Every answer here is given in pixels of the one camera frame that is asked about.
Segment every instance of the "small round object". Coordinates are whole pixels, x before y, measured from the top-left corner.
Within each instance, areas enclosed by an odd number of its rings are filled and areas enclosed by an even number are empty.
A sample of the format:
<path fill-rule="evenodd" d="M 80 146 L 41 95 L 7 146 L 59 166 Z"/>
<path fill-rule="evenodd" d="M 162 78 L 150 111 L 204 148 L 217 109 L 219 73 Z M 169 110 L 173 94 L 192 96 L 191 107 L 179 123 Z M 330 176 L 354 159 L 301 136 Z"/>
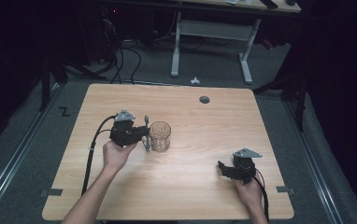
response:
<path fill-rule="evenodd" d="M 202 104 L 208 104 L 208 103 L 210 103 L 210 98 L 208 98 L 207 96 L 201 96 L 201 97 L 199 97 L 199 101 Z"/>

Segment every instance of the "white object on floor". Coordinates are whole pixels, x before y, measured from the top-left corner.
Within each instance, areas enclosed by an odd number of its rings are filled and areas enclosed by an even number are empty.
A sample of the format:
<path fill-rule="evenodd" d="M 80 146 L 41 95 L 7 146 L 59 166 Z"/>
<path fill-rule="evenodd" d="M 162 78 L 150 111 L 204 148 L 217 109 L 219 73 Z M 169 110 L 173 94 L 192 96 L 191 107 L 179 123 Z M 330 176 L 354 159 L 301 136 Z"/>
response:
<path fill-rule="evenodd" d="M 198 78 L 194 77 L 193 80 L 191 80 L 192 84 L 199 84 L 201 81 L 198 80 Z"/>

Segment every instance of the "metal rail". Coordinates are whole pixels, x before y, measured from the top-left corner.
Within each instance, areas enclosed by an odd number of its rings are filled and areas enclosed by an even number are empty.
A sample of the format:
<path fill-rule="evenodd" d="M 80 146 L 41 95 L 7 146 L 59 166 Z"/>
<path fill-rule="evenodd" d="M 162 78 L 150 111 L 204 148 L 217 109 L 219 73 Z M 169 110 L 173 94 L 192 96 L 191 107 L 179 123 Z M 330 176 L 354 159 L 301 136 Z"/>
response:
<path fill-rule="evenodd" d="M 13 154 L 12 158 L 8 162 L 4 171 L 0 174 L 0 200 L 3 197 L 7 187 L 10 184 L 10 181 L 15 176 L 16 172 L 18 171 L 19 167 L 21 166 L 21 162 L 24 160 L 27 152 L 30 149 L 30 145 L 32 143 L 33 137 L 36 134 L 39 126 L 41 125 L 42 121 L 48 114 L 50 110 L 50 106 L 52 102 L 57 98 L 59 93 L 62 91 L 63 87 L 59 87 L 57 84 L 54 85 L 52 92 L 51 92 L 51 101 L 48 106 L 45 107 L 44 110 L 41 110 L 36 115 L 35 120 L 31 124 L 30 128 L 27 130 L 26 134 L 24 135 L 23 139 L 19 143 L 18 147 L 16 148 L 15 153 Z"/>
<path fill-rule="evenodd" d="M 293 106 L 291 105 L 290 102 L 283 102 L 283 105 L 286 109 L 286 112 L 291 117 L 290 121 L 291 121 L 293 127 L 295 128 L 297 136 L 301 142 L 304 156 L 305 156 L 306 162 L 307 162 L 307 168 L 309 169 L 309 173 L 313 179 L 316 190 L 319 193 L 319 196 L 321 198 L 321 203 L 323 204 L 326 214 L 327 214 L 328 218 L 330 219 L 330 223 L 339 223 L 339 224 L 344 223 L 341 218 L 341 215 L 339 215 L 339 211 L 336 207 L 336 203 L 333 200 L 331 191 L 328 188 L 326 182 L 324 181 L 324 177 L 321 173 L 321 170 L 319 169 L 319 166 L 316 163 L 316 160 L 312 155 L 310 146 L 307 143 L 307 139 L 305 138 L 304 133 L 300 132 L 298 129 L 298 126 L 296 125 L 295 112 L 294 112 Z"/>

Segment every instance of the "hand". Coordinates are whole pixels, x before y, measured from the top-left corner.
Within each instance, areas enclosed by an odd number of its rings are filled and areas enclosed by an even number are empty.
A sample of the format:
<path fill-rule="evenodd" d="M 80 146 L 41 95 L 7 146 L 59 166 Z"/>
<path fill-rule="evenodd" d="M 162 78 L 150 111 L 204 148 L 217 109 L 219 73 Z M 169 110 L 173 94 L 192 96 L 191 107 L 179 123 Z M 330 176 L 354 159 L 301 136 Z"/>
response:
<path fill-rule="evenodd" d="M 260 181 L 258 174 L 256 174 L 255 177 Z M 236 185 L 237 191 L 239 192 L 240 201 L 245 204 L 247 208 L 263 207 L 261 202 L 263 194 L 260 186 L 254 178 L 252 178 L 251 181 L 245 185 L 241 180 L 233 179 L 233 181 Z"/>
<path fill-rule="evenodd" d="M 119 147 L 114 142 L 109 141 L 103 145 L 104 167 L 103 170 L 118 173 L 126 164 L 129 154 L 136 147 L 134 143 L 127 147 Z"/>
<path fill-rule="evenodd" d="M 240 201 L 245 204 L 248 209 L 251 221 L 253 224 L 266 224 L 268 223 L 264 214 L 263 204 L 261 199 L 263 193 L 261 192 L 260 185 L 252 178 L 247 184 L 243 184 L 241 180 L 233 180 L 237 191 L 239 192 Z"/>

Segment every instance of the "wrist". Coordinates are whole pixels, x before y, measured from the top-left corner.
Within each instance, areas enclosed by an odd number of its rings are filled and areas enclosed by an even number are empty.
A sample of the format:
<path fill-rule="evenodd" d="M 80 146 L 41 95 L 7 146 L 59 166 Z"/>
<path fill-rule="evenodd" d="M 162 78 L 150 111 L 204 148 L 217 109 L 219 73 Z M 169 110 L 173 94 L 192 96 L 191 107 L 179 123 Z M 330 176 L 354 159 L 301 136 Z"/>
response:
<path fill-rule="evenodd" d="M 119 172 L 119 170 L 116 168 L 103 167 L 103 170 L 100 173 L 100 176 L 112 181 L 112 179 L 114 179 L 115 175 L 117 175 L 118 172 Z"/>
<path fill-rule="evenodd" d="M 254 206 L 246 205 L 246 208 L 248 209 L 252 223 L 267 223 L 264 209 L 261 204 Z"/>

